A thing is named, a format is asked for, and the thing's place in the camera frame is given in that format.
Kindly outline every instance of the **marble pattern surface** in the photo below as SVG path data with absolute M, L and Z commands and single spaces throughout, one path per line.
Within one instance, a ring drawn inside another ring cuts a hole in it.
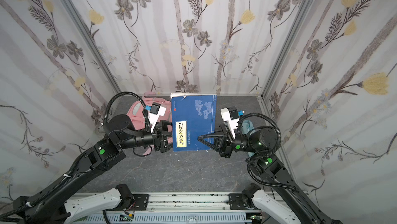
M 123 97 L 115 114 L 126 113 L 135 101 L 133 97 Z M 256 97 L 219 96 L 216 127 L 222 121 L 220 109 L 230 106 L 246 113 L 261 112 Z M 261 119 L 251 121 L 255 126 L 264 124 Z M 143 148 L 136 150 L 138 154 L 143 151 Z M 210 149 L 153 152 L 144 158 L 135 156 L 132 149 L 125 153 L 127 157 L 122 162 L 89 182 L 80 192 L 104 192 L 120 183 L 126 183 L 132 192 L 242 191 L 253 182 L 246 170 L 246 152 L 233 153 L 229 159 L 219 157 Z

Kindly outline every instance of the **robotic arm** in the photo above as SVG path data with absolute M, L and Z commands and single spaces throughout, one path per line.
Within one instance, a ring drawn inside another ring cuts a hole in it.
M 114 116 L 109 122 L 107 121 L 112 103 L 118 97 L 126 94 L 137 97 L 144 107 L 145 128 L 141 130 L 134 128 L 127 115 Z M 272 119 L 260 113 L 251 113 L 240 118 L 243 112 L 238 112 L 235 107 L 222 109 L 221 113 L 225 122 L 214 133 L 199 136 L 200 142 L 219 152 L 221 157 L 226 158 L 230 158 L 233 151 L 255 152 L 254 156 L 246 160 L 250 176 L 261 185 L 274 187 L 301 223 L 340 223 L 340 221 L 332 220 L 326 216 L 302 193 L 285 169 L 284 164 L 274 155 L 280 147 L 281 133 Z M 156 122 L 161 114 L 161 106 L 149 108 L 135 93 L 122 92 L 115 95 L 109 101 L 104 115 L 105 137 L 80 154 L 70 169 L 47 188 L 31 197 L 18 197 L 13 202 L 14 210 L 0 214 L 0 221 L 6 221 L 8 216 L 17 214 L 22 217 L 19 224 L 62 224 L 71 223 L 99 210 L 128 208 L 136 202 L 136 199 L 126 185 L 118 185 L 110 191 L 77 201 L 70 200 L 70 197 L 88 182 L 123 160 L 126 157 L 123 149 L 150 145 L 154 145 L 154 150 L 160 152 L 171 149 L 172 144 L 167 142 L 167 138 L 172 136 L 172 132 L 168 132 L 171 122 Z M 261 117 L 271 126 L 257 127 L 255 128 L 257 132 L 253 133 L 252 130 L 244 135 L 241 133 L 242 122 L 251 116 Z M 289 211 L 279 206 L 269 208 L 263 205 L 265 204 L 262 200 L 265 197 L 263 194 L 260 187 L 251 184 L 243 191 L 242 205 L 247 208 L 264 209 L 275 217 Z

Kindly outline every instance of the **pink bag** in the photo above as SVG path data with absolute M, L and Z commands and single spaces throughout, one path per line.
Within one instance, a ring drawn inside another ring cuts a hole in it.
M 154 92 L 145 92 L 143 94 L 143 102 L 145 102 L 146 105 L 151 106 L 154 102 L 159 103 L 163 107 L 166 108 L 166 113 L 164 116 L 159 116 L 157 122 L 161 120 L 166 120 L 169 122 L 172 122 L 171 118 L 171 102 L 167 101 L 166 99 L 159 98 L 159 97 L 147 97 L 147 96 L 152 96 L 156 95 Z M 143 113 L 142 113 L 143 107 L 142 104 L 139 101 L 134 102 L 132 104 L 131 108 L 128 110 L 128 117 L 131 119 L 132 124 L 134 125 L 135 129 L 142 129 L 145 127 L 145 120 L 143 118 Z M 172 131 L 172 127 L 168 126 L 168 131 Z M 168 143 L 172 143 L 172 137 L 168 138 Z M 152 148 L 148 148 L 146 152 L 143 155 L 149 154 L 151 152 Z

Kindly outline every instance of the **floral wallpaper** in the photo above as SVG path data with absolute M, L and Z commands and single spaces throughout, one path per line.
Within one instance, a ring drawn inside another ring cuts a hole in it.
M 343 223 L 395 222 L 396 9 L 314 0 L 265 95 L 298 183 Z
M 0 212 L 6 212 L 96 143 L 93 129 L 114 91 L 60 0 L 0 0 L 0 6 Z
M 302 0 L 72 0 L 122 90 L 261 94 Z

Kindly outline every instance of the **blue book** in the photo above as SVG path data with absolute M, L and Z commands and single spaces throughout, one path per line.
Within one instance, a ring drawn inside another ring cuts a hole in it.
M 197 140 L 215 129 L 215 94 L 171 94 L 173 150 L 199 151 L 210 148 Z

